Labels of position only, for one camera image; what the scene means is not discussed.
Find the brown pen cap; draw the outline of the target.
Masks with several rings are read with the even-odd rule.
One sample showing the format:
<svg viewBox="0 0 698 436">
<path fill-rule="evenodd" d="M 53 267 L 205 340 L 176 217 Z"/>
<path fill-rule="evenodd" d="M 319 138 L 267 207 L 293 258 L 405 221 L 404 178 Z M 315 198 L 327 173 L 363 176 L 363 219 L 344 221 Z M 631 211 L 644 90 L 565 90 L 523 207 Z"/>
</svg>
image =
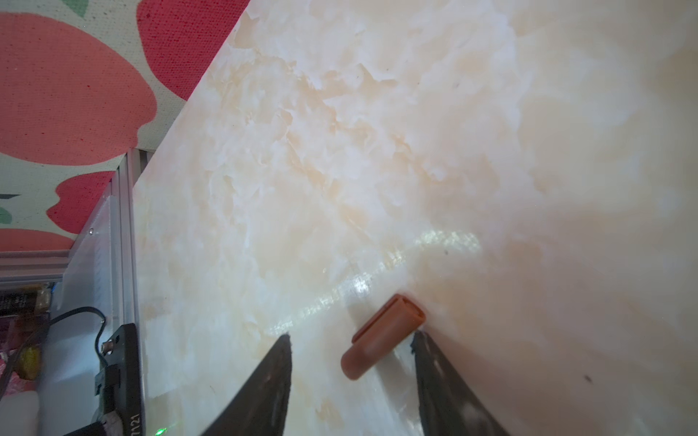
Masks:
<svg viewBox="0 0 698 436">
<path fill-rule="evenodd" d="M 358 380 L 425 321 L 425 312 L 415 302 L 394 294 L 353 336 L 341 358 L 344 375 Z"/>
</svg>

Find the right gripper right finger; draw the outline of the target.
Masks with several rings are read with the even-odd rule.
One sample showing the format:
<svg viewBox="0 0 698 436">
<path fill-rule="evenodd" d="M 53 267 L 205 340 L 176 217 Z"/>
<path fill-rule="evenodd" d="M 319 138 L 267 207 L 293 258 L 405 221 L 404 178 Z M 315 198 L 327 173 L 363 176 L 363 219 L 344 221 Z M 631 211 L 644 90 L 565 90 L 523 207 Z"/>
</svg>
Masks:
<svg viewBox="0 0 698 436">
<path fill-rule="evenodd" d="M 507 436 L 427 332 L 417 331 L 411 348 L 425 435 Z"/>
</svg>

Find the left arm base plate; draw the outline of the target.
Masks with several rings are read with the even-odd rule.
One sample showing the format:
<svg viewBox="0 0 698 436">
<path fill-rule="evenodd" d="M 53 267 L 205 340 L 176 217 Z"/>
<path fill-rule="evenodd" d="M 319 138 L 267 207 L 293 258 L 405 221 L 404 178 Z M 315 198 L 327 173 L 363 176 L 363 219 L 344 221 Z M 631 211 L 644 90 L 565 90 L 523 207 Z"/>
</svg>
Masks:
<svg viewBox="0 0 698 436">
<path fill-rule="evenodd" d="M 100 345 L 98 351 L 104 361 L 95 377 L 98 407 L 94 421 L 69 435 L 144 435 L 145 416 L 136 325 L 121 325 Z"/>
</svg>

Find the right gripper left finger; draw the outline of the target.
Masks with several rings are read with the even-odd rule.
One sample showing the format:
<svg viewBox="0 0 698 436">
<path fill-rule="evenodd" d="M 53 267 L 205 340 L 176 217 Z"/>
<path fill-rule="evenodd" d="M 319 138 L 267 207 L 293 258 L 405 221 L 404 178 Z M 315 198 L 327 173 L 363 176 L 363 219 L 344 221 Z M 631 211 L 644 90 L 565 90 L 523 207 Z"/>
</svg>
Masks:
<svg viewBox="0 0 698 436">
<path fill-rule="evenodd" d="M 282 435 L 291 393 L 292 369 L 290 335 L 283 334 L 204 434 Z"/>
</svg>

